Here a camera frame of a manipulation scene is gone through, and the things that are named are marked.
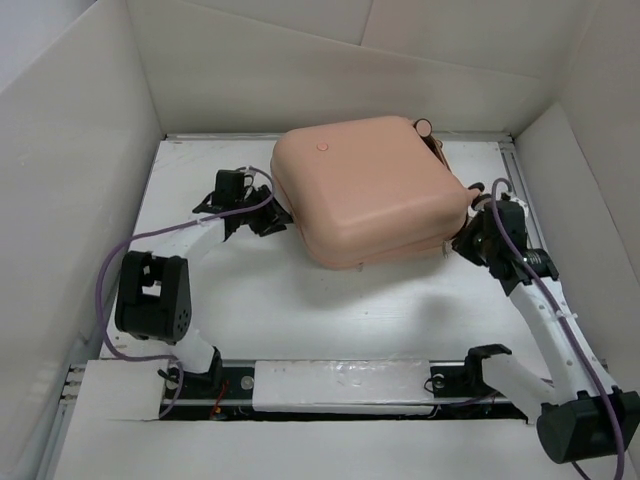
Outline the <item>pink hard-shell suitcase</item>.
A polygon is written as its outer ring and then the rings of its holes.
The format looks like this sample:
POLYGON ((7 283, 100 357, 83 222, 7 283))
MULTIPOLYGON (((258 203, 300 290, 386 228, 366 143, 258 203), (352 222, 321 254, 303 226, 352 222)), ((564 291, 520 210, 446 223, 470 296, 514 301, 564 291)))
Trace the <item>pink hard-shell suitcase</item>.
POLYGON ((484 190, 452 172, 425 118, 294 129, 277 140, 270 169, 308 254, 331 269, 437 250, 484 190))

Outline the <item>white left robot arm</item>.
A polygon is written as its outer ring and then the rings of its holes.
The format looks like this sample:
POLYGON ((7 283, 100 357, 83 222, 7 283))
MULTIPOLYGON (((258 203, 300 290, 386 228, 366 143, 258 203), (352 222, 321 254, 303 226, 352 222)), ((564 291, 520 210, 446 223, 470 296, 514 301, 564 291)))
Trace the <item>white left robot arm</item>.
POLYGON ((192 213, 195 218, 184 224, 139 237, 163 236, 154 250, 123 256, 114 324, 137 340, 168 345, 175 364, 164 378, 183 381, 208 397, 222 387, 222 359, 194 326, 191 274, 238 229, 265 237, 284 231, 293 220, 275 199, 269 174, 251 166, 218 171, 213 191, 192 213))

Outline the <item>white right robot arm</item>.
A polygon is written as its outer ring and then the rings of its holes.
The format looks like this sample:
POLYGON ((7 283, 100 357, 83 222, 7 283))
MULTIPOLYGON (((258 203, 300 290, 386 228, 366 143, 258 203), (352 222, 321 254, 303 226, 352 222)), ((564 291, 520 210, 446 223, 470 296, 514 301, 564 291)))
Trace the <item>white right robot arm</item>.
POLYGON ((473 393, 504 395, 536 428, 557 464, 614 456, 618 471, 639 427, 639 395, 622 390, 595 356, 566 303, 549 254, 527 245, 526 214, 509 195, 482 194, 453 249, 499 281, 524 318, 547 366, 541 379, 505 346, 469 350, 462 381, 473 393))

